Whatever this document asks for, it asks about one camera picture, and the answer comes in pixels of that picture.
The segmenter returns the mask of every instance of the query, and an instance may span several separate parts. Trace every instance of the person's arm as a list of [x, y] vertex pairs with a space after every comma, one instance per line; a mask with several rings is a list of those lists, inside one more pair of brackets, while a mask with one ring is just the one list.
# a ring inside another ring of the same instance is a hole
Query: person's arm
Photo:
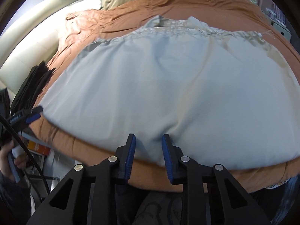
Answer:
[[[0, 198], [18, 222], [26, 224], [31, 216], [30, 185], [26, 179], [15, 183], [7, 159], [13, 147], [13, 142], [10, 142], [0, 150]], [[18, 168], [24, 168], [26, 155], [19, 156], [14, 162]]]

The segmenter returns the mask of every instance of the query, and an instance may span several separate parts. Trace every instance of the dark sleeve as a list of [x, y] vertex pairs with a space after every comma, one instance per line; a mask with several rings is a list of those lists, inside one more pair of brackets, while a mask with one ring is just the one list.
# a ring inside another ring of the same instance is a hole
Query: dark sleeve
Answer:
[[30, 188], [13, 184], [0, 173], [0, 198], [20, 224], [31, 217]]

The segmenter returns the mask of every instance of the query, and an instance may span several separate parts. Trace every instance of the finger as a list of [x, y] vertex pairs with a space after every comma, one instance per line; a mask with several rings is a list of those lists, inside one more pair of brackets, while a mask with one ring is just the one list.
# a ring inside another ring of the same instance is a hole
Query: finger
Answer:
[[13, 147], [14, 147], [14, 143], [12, 141], [5, 144], [0, 150], [0, 159], [7, 160], [7, 155], [13, 149]]
[[13, 162], [15, 163], [15, 165], [18, 165], [24, 161], [26, 161], [26, 154], [22, 154], [22, 155], [18, 156]]
[[17, 165], [18, 168], [23, 169], [26, 167], [26, 161], [21, 162], [20, 164]]

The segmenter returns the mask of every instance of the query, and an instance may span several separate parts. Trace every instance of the silver screw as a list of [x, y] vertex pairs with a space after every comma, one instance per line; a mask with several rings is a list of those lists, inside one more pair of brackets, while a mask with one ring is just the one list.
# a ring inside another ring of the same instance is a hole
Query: silver screw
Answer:
[[190, 160], [190, 158], [187, 157], [187, 156], [182, 156], [182, 157], [180, 158], [180, 160], [183, 161], [183, 162], [188, 162], [188, 161]]
[[108, 158], [108, 161], [115, 162], [117, 159], [118, 159], [117, 157], [111, 156], [111, 157]]
[[223, 166], [220, 165], [220, 164], [215, 165], [214, 168], [215, 168], [216, 170], [218, 170], [218, 171], [222, 171], [222, 170], [223, 170]]
[[80, 170], [82, 170], [82, 168], [83, 168], [83, 166], [82, 166], [81, 164], [77, 164], [77, 165], [74, 167], [75, 171], [80, 171]]

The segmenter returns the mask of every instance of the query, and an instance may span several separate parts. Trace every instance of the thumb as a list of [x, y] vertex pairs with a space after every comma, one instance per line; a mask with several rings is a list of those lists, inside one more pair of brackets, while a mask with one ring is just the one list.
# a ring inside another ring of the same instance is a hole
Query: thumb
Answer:
[[14, 143], [11, 141], [7, 144], [5, 144], [2, 148], [1, 148], [1, 151], [0, 151], [0, 159], [3, 160], [3, 159], [7, 159], [7, 155], [8, 153], [13, 149], [14, 147]]

